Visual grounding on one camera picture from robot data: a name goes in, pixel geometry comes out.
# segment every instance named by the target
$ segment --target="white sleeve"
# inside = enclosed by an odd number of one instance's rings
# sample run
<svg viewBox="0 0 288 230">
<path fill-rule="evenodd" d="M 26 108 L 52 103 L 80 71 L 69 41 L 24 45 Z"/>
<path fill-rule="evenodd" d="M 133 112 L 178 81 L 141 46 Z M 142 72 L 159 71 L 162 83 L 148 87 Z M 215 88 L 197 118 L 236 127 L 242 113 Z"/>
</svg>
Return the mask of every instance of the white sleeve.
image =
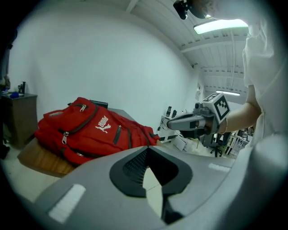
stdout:
<svg viewBox="0 0 288 230">
<path fill-rule="evenodd" d="M 243 56 L 243 66 L 244 66 L 244 85 L 245 87 L 248 88 L 249 85 L 253 85 L 250 76 L 248 76 L 247 74 L 247 58 L 246 58 L 246 51 L 245 51 L 246 47 L 244 48 L 243 52 L 242 52 L 242 56 Z"/>
</svg>

